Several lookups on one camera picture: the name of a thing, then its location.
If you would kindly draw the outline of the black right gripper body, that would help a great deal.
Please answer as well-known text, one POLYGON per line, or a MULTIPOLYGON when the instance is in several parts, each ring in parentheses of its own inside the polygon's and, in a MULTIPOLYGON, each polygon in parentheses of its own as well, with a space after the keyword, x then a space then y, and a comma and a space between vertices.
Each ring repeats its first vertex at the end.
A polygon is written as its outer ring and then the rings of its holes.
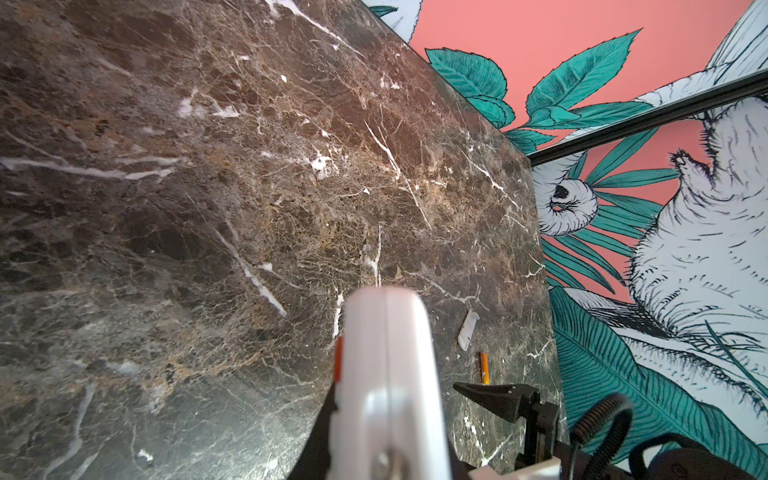
POLYGON ((569 473, 573 451, 570 445, 559 440, 561 431, 561 412, 558 405, 531 398, 522 409, 521 418, 525 419, 523 452, 517 455, 515 470, 533 467, 545 461, 561 461, 560 472, 556 479, 572 479, 569 473))

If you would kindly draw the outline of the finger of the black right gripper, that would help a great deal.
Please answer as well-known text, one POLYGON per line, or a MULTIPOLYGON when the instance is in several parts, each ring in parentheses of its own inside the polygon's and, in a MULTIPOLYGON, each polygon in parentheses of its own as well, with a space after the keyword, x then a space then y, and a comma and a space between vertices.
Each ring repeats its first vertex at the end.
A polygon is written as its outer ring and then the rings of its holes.
POLYGON ((540 400, 539 390, 525 384, 481 385, 456 382, 453 389, 510 423, 515 423, 521 417, 526 418, 532 406, 540 400))

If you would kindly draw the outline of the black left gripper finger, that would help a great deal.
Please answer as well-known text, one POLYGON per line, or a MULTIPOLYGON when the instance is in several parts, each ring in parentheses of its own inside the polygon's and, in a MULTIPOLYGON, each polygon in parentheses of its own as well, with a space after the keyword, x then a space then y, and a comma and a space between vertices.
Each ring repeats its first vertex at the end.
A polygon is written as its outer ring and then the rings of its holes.
POLYGON ((286 477, 287 480, 325 480, 331 464, 329 452, 331 414, 337 410, 332 383, 317 415, 309 437, 286 477))

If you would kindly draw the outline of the orange battery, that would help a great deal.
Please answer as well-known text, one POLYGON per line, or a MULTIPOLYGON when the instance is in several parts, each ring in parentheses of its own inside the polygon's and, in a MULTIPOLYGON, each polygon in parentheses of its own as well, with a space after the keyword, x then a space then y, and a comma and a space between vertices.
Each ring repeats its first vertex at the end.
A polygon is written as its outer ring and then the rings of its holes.
POLYGON ((489 356, 486 352, 480 352, 479 355, 480 380, 482 385, 490 384, 489 356))

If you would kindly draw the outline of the white battery cover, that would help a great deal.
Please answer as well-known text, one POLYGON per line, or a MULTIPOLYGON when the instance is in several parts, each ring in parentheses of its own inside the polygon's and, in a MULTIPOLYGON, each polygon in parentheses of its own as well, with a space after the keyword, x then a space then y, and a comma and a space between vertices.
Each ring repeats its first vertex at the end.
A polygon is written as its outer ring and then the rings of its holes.
POLYGON ((457 344, 459 348, 464 352, 469 350, 478 321, 479 314, 470 309, 467 312, 457 335, 457 344))

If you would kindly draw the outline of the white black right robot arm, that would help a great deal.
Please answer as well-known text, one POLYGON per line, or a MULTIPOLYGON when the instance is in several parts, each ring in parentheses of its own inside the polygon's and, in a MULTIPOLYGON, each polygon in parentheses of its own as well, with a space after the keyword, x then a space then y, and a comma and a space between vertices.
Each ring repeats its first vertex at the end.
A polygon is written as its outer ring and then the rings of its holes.
POLYGON ((560 408, 541 399, 530 385, 481 385, 456 382, 456 392, 503 420, 525 421, 523 452, 515 469, 501 475, 489 466, 467 473, 469 479, 751 479, 739 466, 714 455, 703 444, 665 432, 630 451, 629 469, 610 461, 628 439, 635 418, 630 399, 612 393, 576 422, 569 442, 558 440, 560 408))

